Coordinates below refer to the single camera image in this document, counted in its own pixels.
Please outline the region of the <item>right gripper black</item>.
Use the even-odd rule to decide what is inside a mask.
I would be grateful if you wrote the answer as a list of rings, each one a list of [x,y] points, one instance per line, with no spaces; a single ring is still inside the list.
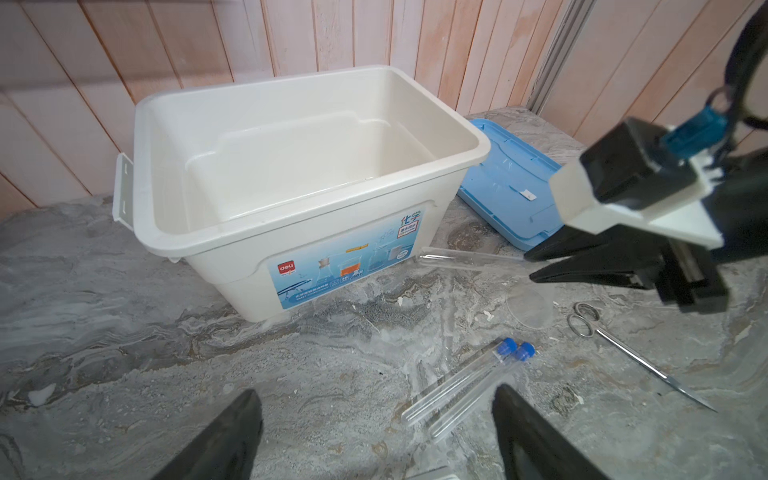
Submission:
[[[767,255],[767,151],[730,157],[710,195],[664,216],[666,232],[617,225],[598,234],[563,226],[524,254],[565,259],[529,275],[534,283],[655,288],[684,313],[721,313],[729,290],[718,266]]]

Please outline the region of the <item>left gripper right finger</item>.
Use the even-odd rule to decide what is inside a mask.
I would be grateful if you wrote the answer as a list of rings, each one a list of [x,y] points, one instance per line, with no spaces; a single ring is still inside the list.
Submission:
[[[492,416],[507,479],[607,477],[511,386],[496,389]]]

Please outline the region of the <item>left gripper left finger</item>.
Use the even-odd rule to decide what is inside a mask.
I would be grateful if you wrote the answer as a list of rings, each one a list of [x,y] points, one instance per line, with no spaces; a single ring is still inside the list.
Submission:
[[[153,479],[249,479],[263,429],[261,400],[247,389]]]

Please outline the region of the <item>blue capped test tube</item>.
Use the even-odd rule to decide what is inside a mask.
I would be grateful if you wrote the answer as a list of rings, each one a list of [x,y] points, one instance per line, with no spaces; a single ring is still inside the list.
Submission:
[[[511,338],[501,341],[484,354],[483,364],[471,381],[471,387],[462,391],[458,399],[428,429],[435,442],[446,438],[459,424],[473,413],[489,392],[513,369],[536,355],[535,347],[528,342],[515,343]]]
[[[439,385],[416,400],[402,413],[402,421],[408,426],[414,426],[419,422],[428,420],[435,414],[439,418],[440,414],[458,399],[462,391],[471,387],[474,373],[483,364],[485,353],[475,358],[457,373],[446,377]]]

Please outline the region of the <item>clear glass test tube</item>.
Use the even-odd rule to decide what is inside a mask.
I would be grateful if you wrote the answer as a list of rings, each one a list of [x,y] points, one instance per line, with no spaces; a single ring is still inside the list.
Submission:
[[[472,271],[504,271],[529,265],[519,257],[433,247],[423,248],[416,260],[426,266]]]

